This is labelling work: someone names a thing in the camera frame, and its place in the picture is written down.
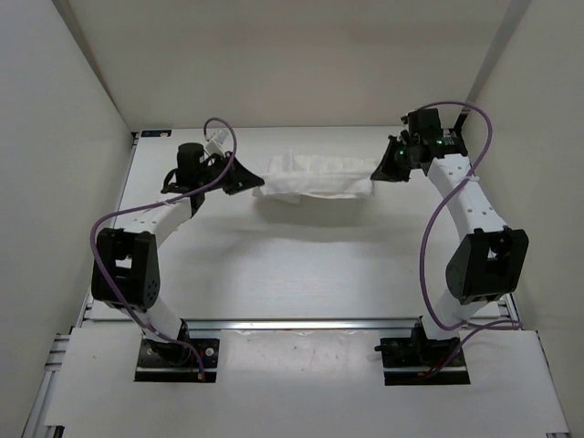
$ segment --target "white enclosure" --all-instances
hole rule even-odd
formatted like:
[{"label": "white enclosure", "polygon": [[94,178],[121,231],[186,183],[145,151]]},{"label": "white enclosure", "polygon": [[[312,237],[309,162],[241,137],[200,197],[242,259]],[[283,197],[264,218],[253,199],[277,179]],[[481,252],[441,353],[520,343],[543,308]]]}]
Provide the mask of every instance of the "white enclosure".
[{"label": "white enclosure", "polygon": [[[584,437],[584,3],[52,3],[0,6],[3,438],[54,438],[56,426],[63,438]],[[530,240],[514,294],[526,330],[469,342],[471,385],[383,387],[372,352],[424,312],[417,255],[441,197],[422,172],[355,203],[209,194],[161,248],[162,296],[196,333],[221,338],[221,377],[132,381],[139,331],[84,302],[95,218],[154,201],[177,146],[201,141],[211,116],[240,128],[241,162],[262,173],[287,150],[378,160],[400,116],[442,99],[493,119],[478,175]],[[444,127],[460,114],[441,109]],[[131,131],[154,128],[172,135],[132,145]],[[475,158],[483,121],[469,117],[463,135]],[[444,212],[427,257],[434,300],[457,244]],[[477,321],[515,310],[492,303]],[[266,330],[281,328],[295,331]]]},{"label": "white enclosure", "polygon": [[0,5],[0,436],[20,436],[50,345],[88,287],[88,229],[131,136],[49,2]]},{"label": "white enclosure", "polygon": [[132,130],[399,124],[466,99],[510,3],[70,0]]},{"label": "white enclosure", "polygon": [[[529,7],[477,102],[495,124],[479,174],[494,205],[529,234],[517,304],[539,332],[572,431],[584,436],[584,57],[576,55],[584,3],[557,6]],[[476,153],[483,122],[471,120],[464,135]]]}]

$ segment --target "wire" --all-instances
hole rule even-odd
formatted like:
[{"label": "wire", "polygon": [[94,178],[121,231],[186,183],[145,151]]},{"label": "wire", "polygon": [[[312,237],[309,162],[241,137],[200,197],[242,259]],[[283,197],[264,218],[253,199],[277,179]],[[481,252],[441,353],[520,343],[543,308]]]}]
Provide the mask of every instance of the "wire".
[{"label": "wire", "polygon": [[[464,186],[468,183],[469,178],[474,175],[476,169],[478,169],[478,166],[481,164],[481,161],[483,160],[483,158],[485,157],[489,148],[491,147],[491,141],[493,139],[493,123],[492,123],[491,119],[486,114],[486,112],[484,112],[482,109],[480,109],[479,107],[477,107],[476,105],[474,105],[472,103],[462,102],[459,100],[441,100],[438,102],[433,102],[433,103],[429,103],[427,105],[423,105],[422,107],[418,108],[418,110],[425,110],[426,108],[437,107],[437,106],[441,106],[441,105],[457,105],[459,107],[468,108],[470,110],[475,110],[476,112],[478,112],[481,116],[483,116],[483,119],[485,120],[485,123],[486,123],[486,140],[485,140],[485,146],[483,147],[483,150],[481,151],[481,153],[479,153],[478,157],[476,158],[474,163],[471,165],[471,168],[466,173],[466,178],[463,178],[458,183],[458,185],[456,187],[454,187],[452,189],[452,191],[450,193],[448,193],[442,199],[442,201],[438,204],[438,206],[436,207],[436,209],[432,213],[432,216],[430,216],[430,220],[428,221],[428,224],[426,225],[426,229],[423,232],[422,244],[420,247],[420,263],[419,263],[420,287],[422,288],[423,302],[426,305],[426,308],[428,309],[428,313],[430,314],[430,317],[432,318],[434,323],[442,330],[452,331],[452,330],[459,329],[460,327],[462,327],[464,325],[467,325],[467,326],[472,327],[474,329],[479,329],[479,328],[487,329],[487,328],[491,328],[491,326],[494,326],[495,324],[485,324],[484,326],[481,326],[478,324],[474,324],[472,322],[462,320],[462,321],[460,321],[452,326],[445,325],[438,318],[438,315],[436,315],[436,312],[434,311],[434,309],[432,307],[432,302],[430,301],[430,297],[428,296],[428,287],[426,285],[426,249],[428,246],[428,240],[430,238],[430,232],[432,231],[434,223],[436,222],[436,219],[438,218],[438,215],[440,214],[442,209],[448,204],[448,202],[451,199],[453,199],[456,196],[457,193],[459,193],[464,188]],[[507,323],[510,322],[511,326],[502,327],[502,328],[494,327],[492,329],[512,330],[512,329],[515,329],[517,324],[520,324],[519,321],[514,321],[514,320],[510,320],[510,319],[502,319],[501,321],[507,322]]]},{"label": "wire", "polygon": [[199,352],[196,350],[196,348],[189,344],[188,342],[183,342],[181,340],[178,339],[172,339],[168,336],[166,336],[165,334],[161,333],[159,330],[157,330],[150,322],[146,323],[144,321],[142,321],[139,317],[138,314],[131,308],[130,304],[128,303],[128,301],[126,300],[126,298],[122,295],[120,289],[118,288],[118,285],[116,285],[116,282],[113,280],[113,278],[111,277],[110,273],[108,272],[108,269],[106,268],[105,264],[103,263],[103,260],[101,259],[101,256],[99,255],[99,251],[98,251],[98,245],[97,245],[97,233],[98,233],[98,229],[99,226],[102,225],[104,222],[108,221],[109,219],[113,218],[113,217],[118,217],[118,216],[122,216],[124,214],[130,214],[130,213],[136,213],[136,212],[141,212],[144,210],[150,210],[153,208],[158,208],[158,207],[162,207],[163,205],[168,205],[169,203],[177,203],[178,201],[181,201],[181,199],[184,198],[188,198],[191,196],[195,196],[196,194],[202,193],[207,191],[208,189],[212,188],[213,186],[215,186],[216,184],[218,184],[229,172],[229,170],[231,169],[234,160],[235,160],[235,154],[237,153],[237,138],[235,137],[235,132],[234,129],[231,127],[231,125],[223,120],[220,119],[218,117],[211,117],[208,121],[206,121],[203,125],[203,135],[206,138],[207,137],[207,127],[209,126],[209,123],[211,123],[212,121],[218,121],[222,124],[225,125],[225,127],[229,130],[229,132],[231,133],[231,138],[233,140],[233,152],[231,153],[231,155],[229,156],[229,159],[227,160],[227,164],[225,165],[224,169],[221,171],[221,173],[219,173],[219,175],[217,175],[217,177],[212,180],[211,182],[207,183],[206,185],[199,187],[195,190],[192,190],[188,193],[183,193],[181,195],[175,196],[171,199],[168,199],[164,202],[157,202],[157,203],[149,203],[146,205],[141,205],[138,207],[132,207],[132,208],[127,208],[125,210],[119,210],[117,212],[112,212],[112,213],[108,213],[105,214],[103,216],[101,216],[96,222],[95,224],[91,227],[91,231],[89,231],[89,244],[91,247],[91,253],[93,254],[93,258],[95,259],[95,263],[98,266],[99,271],[101,272],[101,274],[103,275],[104,279],[106,280],[106,283],[108,284],[109,288],[111,289],[111,291],[114,293],[114,295],[116,296],[116,298],[118,299],[118,301],[123,305],[124,309],[128,312],[128,315],[144,330],[148,330],[150,333],[154,334],[155,336],[157,336],[158,338],[165,340],[168,343],[171,344],[175,344],[175,345],[179,345],[185,349],[188,349],[193,355],[194,357],[197,359],[197,363],[199,365],[199,376],[201,379],[204,379],[204,367],[203,367],[203,360],[201,359],[201,355],[199,354]]},{"label": "wire", "polygon": [[461,350],[461,348],[463,347],[463,345],[468,342],[468,340],[476,335],[479,331],[483,330],[483,329],[492,329],[494,326],[498,326],[500,324],[504,324],[504,323],[511,323],[512,321],[510,321],[509,319],[499,319],[497,321],[492,321],[492,322],[488,322],[486,324],[484,324],[483,326],[479,326],[477,328],[475,328],[473,331],[471,331],[468,335],[466,335],[466,337],[461,340],[456,347],[454,347],[454,349],[451,351],[451,353],[446,357],[446,359],[444,361],[442,361],[442,363],[438,362],[438,364],[436,366],[434,366],[432,369],[430,369],[429,371],[426,371],[426,373],[421,376],[420,380],[423,379],[430,379],[431,377],[435,376],[436,374],[438,374],[440,371],[442,371],[444,369],[444,367],[446,367],[458,354],[458,352]]}]

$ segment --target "white cloth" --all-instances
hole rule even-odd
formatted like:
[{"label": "white cloth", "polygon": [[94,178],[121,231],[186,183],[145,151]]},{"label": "white cloth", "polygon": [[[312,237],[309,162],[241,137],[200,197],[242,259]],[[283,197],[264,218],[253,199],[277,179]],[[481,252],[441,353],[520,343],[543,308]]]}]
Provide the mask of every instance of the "white cloth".
[{"label": "white cloth", "polygon": [[264,184],[253,190],[255,197],[271,197],[298,203],[300,195],[350,199],[373,195],[370,176],[377,161],[361,158],[295,155],[289,151],[272,157]]}]

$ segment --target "purple cable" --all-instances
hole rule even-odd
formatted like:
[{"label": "purple cable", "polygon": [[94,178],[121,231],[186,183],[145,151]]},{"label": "purple cable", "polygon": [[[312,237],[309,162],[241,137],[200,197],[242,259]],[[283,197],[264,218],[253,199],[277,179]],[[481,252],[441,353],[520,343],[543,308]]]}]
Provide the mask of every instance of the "purple cable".
[{"label": "purple cable", "polygon": [[219,175],[214,180],[212,180],[211,182],[209,182],[208,184],[206,184],[206,185],[204,185],[202,187],[199,187],[198,189],[192,190],[192,191],[190,191],[188,193],[184,193],[184,194],[175,196],[175,197],[173,197],[173,198],[171,198],[169,200],[164,201],[163,203],[162,202],[149,203],[147,205],[141,205],[139,207],[132,207],[132,208],[128,208],[126,210],[119,210],[117,212],[105,214],[104,216],[101,216],[100,219],[98,219],[96,221],[96,223],[91,227],[91,231],[89,232],[89,244],[91,246],[91,253],[93,253],[93,258],[95,259],[95,263],[98,266],[99,271],[101,272],[101,274],[105,278],[106,283],[108,284],[108,286],[111,289],[111,291],[114,293],[114,295],[116,296],[116,298],[120,301],[120,303],[123,305],[123,307],[128,312],[128,315],[130,315],[130,317],[142,329],[146,329],[146,330],[150,331],[151,333],[153,333],[156,336],[158,336],[160,339],[163,339],[163,340],[165,340],[165,341],[167,341],[167,342],[169,342],[171,344],[180,345],[181,347],[184,347],[184,348],[190,350],[191,353],[194,355],[194,357],[197,359],[197,363],[199,365],[199,374],[202,376],[202,378],[204,378],[203,361],[201,360],[201,356],[199,355],[199,352],[196,350],[196,348],[194,346],[192,346],[188,342],[183,342],[183,341],[178,340],[178,339],[169,338],[168,336],[166,336],[163,333],[159,332],[155,327],[152,326],[152,324],[150,324],[150,323],[148,323],[148,324],[144,323],[138,317],[138,315],[136,314],[136,312],[134,312],[134,310],[131,308],[131,306],[128,303],[128,301],[126,300],[126,298],[124,298],[124,296],[121,294],[120,289],[118,288],[118,285],[116,285],[115,281],[113,280],[113,278],[111,277],[110,273],[108,272],[108,269],[104,265],[103,260],[101,259],[101,256],[99,255],[96,237],[97,237],[97,233],[98,233],[99,226],[101,224],[103,224],[104,222],[106,222],[107,220],[113,218],[113,217],[122,216],[124,214],[141,212],[143,210],[150,210],[152,208],[162,207],[163,205],[166,205],[168,203],[176,203],[176,202],[180,201],[181,199],[188,198],[190,196],[195,196],[196,194],[199,194],[201,192],[205,192],[206,190],[208,190],[208,189],[212,188],[213,186],[215,186],[216,184],[218,184],[225,177],[225,175],[227,174],[227,172],[229,172],[229,169],[231,168],[231,166],[234,163],[235,154],[237,153],[237,138],[235,137],[235,132],[234,132],[234,129],[231,127],[231,125],[227,121],[225,121],[223,119],[219,119],[218,117],[211,117],[208,121],[206,121],[204,123],[204,125],[203,125],[203,136],[205,138],[207,138],[207,126],[212,121],[218,121],[218,122],[224,124],[225,127],[231,133],[231,138],[232,138],[233,143],[234,143],[234,148],[233,148],[232,153],[229,156],[229,159],[227,160],[227,164],[225,165],[225,167],[221,171],[221,173],[219,173]]},{"label": "purple cable", "polygon": [[[486,114],[486,112],[484,112],[482,109],[480,109],[476,105],[473,105],[472,103],[462,102],[459,100],[441,100],[438,102],[429,103],[428,105],[423,105],[422,107],[418,108],[418,110],[425,110],[426,108],[436,107],[436,106],[440,106],[440,105],[457,105],[459,107],[469,108],[471,110],[475,110],[476,112],[478,112],[481,116],[483,116],[483,119],[485,119],[486,129],[487,129],[485,146],[483,147],[483,150],[481,151],[481,153],[479,153],[479,155],[476,158],[476,160],[474,161],[474,163],[471,165],[471,168],[469,169],[469,171],[466,173],[467,177],[472,176],[475,173],[476,169],[478,168],[479,164],[481,163],[481,161],[483,160],[483,158],[485,157],[486,153],[488,152],[488,150],[491,146],[491,140],[493,139],[493,123],[491,122],[491,119],[489,119],[489,116]],[[454,324],[453,326],[447,326],[447,325],[443,324],[442,321],[440,319],[438,319],[438,315],[436,315],[436,312],[434,312],[434,309],[432,307],[432,303],[430,302],[430,297],[428,296],[428,287],[426,286],[426,248],[428,246],[430,232],[432,231],[432,227],[433,227],[434,223],[436,222],[436,219],[438,218],[438,214],[440,214],[440,212],[448,204],[448,202],[451,199],[453,199],[456,196],[456,194],[459,193],[467,183],[468,183],[468,179],[464,178],[438,204],[438,207],[436,207],[436,210],[434,210],[434,212],[432,213],[432,216],[430,217],[430,221],[428,221],[428,224],[426,225],[426,229],[423,232],[422,244],[420,247],[420,264],[419,264],[420,287],[422,288],[423,302],[426,305],[426,308],[428,309],[428,313],[430,314],[430,317],[432,318],[432,320],[436,323],[436,325],[440,329],[446,330],[446,331],[456,330],[464,325],[468,325],[469,327],[472,327],[475,329],[487,329],[487,328],[490,328],[491,326],[495,325],[495,324],[485,324],[484,326],[481,326],[481,325],[474,324],[474,323],[471,323],[468,321],[461,321],[459,323]],[[510,320],[505,319],[505,320],[502,320],[501,322],[510,322]],[[512,330],[515,328],[515,324],[520,324],[519,321],[513,321],[513,323],[514,324],[511,327],[492,328],[492,329]]]},{"label": "purple cable", "polygon": [[512,324],[511,328],[505,328],[505,329],[514,329],[514,328],[520,329],[521,327],[523,327],[520,322],[513,321],[510,319],[499,319],[497,321],[492,321],[492,322],[486,323],[483,326],[478,326],[473,331],[471,331],[468,335],[466,335],[466,337],[463,340],[461,340],[458,343],[458,345],[452,350],[452,352],[448,355],[446,360],[440,366],[436,367],[434,370],[432,370],[431,372],[429,372],[428,374],[423,376],[422,379],[429,379],[429,378],[435,376],[436,374],[438,374],[440,371],[442,371],[443,368],[446,365],[448,365],[452,361],[452,359],[454,359],[454,357],[456,357],[456,355],[458,354],[458,351],[460,351],[460,349],[463,347],[463,345],[476,333],[478,333],[479,331],[481,331],[483,329],[494,329],[494,326],[497,326],[499,324],[504,324],[504,323],[507,323],[507,324],[511,323]]}]

